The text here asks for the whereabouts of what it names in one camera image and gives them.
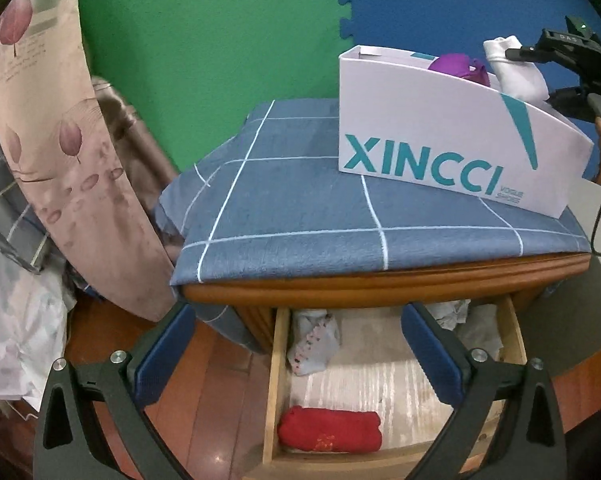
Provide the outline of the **blue checked cloth cover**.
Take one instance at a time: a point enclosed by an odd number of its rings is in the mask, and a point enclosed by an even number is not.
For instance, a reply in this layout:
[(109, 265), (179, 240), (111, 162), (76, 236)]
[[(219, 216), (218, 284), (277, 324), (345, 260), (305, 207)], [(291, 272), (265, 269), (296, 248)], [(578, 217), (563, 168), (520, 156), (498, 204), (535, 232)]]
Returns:
[(411, 271), (587, 254), (558, 218), (438, 188), (344, 174), (338, 103), (257, 106), (235, 136), (160, 194), (155, 220), (183, 240), (171, 284)]

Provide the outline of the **green foam mat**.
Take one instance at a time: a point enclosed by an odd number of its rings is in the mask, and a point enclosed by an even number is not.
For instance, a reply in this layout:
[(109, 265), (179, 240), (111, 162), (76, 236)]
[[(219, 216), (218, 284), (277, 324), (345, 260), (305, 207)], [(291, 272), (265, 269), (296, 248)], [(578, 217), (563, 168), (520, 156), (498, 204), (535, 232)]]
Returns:
[(79, 0), (91, 70), (180, 169), (271, 100), (332, 98), (349, 44), (338, 0)]

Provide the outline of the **pink leaf-print pillow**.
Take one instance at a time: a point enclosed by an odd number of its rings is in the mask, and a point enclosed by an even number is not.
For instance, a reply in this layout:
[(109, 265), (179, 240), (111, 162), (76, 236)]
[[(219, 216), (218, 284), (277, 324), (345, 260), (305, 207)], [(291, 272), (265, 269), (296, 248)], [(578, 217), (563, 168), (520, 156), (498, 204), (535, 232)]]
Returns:
[(0, 13), (0, 144), (68, 262), (140, 318), (174, 304), (176, 248), (134, 193), (92, 87), (78, 0), (10, 0)]

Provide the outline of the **white floral bedding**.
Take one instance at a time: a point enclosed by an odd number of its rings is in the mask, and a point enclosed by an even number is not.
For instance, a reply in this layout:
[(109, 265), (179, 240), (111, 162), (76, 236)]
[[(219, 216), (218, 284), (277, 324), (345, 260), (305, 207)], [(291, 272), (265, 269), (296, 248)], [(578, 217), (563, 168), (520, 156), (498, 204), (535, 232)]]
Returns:
[(64, 258), (52, 254), (31, 272), (0, 250), (0, 410), (16, 400), (40, 408), (75, 304)]

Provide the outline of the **brown satin pillow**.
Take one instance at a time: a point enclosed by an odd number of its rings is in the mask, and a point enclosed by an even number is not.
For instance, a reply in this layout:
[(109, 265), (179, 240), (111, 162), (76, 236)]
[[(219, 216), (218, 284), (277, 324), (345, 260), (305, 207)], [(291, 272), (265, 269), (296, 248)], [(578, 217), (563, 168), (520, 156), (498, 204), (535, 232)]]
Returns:
[(159, 146), (137, 110), (113, 85), (101, 77), (91, 78), (114, 148), (134, 193), (151, 211), (163, 190), (178, 177), (178, 170)]

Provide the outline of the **grey plaid blanket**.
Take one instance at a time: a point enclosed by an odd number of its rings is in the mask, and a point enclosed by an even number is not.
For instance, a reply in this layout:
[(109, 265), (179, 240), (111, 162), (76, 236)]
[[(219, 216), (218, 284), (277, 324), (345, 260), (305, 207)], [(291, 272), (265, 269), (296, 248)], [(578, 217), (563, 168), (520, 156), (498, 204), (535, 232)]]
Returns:
[(51, 241), (12, 175), (0, 146), (0, 250), (39, 273)]

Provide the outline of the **white crumpled garment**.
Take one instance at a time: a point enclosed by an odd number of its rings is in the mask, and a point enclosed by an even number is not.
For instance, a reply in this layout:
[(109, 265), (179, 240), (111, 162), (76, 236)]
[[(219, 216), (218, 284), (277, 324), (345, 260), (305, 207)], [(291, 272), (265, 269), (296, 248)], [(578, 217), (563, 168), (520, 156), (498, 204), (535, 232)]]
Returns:
[(466, 320), (454, 333), (468, 350), (480, 348), (498, 361), (503, 348), (498, 325), (498, 307), (495, 304), (470, 304)]

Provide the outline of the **white rolled garment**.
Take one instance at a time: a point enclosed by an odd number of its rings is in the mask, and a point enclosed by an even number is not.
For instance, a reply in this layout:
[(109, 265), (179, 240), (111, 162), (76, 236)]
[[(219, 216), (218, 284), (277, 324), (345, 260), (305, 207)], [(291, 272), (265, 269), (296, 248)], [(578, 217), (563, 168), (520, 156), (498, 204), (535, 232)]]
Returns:
[(516, 36), (497, 37), (483, 42), (483, 50), (503, 93), (532, 104), (545, 102), (549, 97), (547, 83), (535, 64), (510, 61), (505, 52), (521, 49)]

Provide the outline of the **purple bra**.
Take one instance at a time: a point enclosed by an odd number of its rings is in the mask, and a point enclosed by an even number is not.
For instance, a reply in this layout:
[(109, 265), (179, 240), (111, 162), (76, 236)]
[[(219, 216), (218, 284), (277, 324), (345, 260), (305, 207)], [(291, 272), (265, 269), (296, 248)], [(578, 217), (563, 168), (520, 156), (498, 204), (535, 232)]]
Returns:
[(438, 56), (428, 66), (429, 70), (460, 79), (476, 82), (485, 87), (490, 86), (488, 70), (477, 58), (470, 58), (463, 53), (448, 53)]

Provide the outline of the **red folded underwear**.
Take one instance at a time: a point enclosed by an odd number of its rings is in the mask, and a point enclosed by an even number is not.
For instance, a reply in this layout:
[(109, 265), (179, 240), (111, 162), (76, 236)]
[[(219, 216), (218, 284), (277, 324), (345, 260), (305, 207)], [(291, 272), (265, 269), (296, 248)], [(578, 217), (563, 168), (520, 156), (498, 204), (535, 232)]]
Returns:
[(374, 453), (381, 449), (381, 419), (351, 412), (295, 405), (281, 417), (278, 437), (287, 448), (317, 453)]

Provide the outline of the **wooden drawer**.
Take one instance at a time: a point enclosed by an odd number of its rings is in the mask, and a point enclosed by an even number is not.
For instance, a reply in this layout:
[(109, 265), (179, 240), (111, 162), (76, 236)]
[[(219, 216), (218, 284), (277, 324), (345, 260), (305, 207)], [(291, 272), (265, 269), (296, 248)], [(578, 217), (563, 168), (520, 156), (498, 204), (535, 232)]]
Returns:
[[(248, 479), (403, 479), (424, 456), (452, 413), (401, 332), (398, 307), (337, 310), (341, 347), (323, 372), (297, 377), (286, 352), (293, 312), (281, 309), (270, 367), (264, 447), (247, 460)], [(293, 406), (374, 412), (381, 448), (370, 454), (300, 452), (278, 439)]]

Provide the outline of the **white XINCCI shoe box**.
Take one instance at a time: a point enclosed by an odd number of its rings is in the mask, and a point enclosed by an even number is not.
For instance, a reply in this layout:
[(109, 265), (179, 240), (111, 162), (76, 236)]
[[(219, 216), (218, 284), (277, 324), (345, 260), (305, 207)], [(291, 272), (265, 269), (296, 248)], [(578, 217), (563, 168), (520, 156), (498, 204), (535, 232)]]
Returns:
[(560, 114), (431, 62), (368, 46), (340, 55), (339, 170), (559, 217), (592, 141)]

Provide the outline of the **floral white underwear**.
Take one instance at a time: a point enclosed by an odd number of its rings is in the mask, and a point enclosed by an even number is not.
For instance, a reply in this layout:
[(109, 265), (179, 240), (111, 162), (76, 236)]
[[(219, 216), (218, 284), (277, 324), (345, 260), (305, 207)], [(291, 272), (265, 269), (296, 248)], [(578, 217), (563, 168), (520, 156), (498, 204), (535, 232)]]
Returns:
[(340, 349), (337, 319), (326, 310), (297, 310), (287, 361), (295, 376), (324, 372)]

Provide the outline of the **pale grey crumpled garment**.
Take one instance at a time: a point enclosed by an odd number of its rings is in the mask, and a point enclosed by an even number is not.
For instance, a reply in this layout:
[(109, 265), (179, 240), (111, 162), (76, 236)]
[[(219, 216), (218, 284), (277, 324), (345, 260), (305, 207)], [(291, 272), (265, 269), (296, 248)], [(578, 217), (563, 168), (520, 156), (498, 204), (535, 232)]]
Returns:
[(455, 330), (466, 322), (470, 303), (469, 299), (437, 302), (427, 304), (426, 309), (444, 330)]

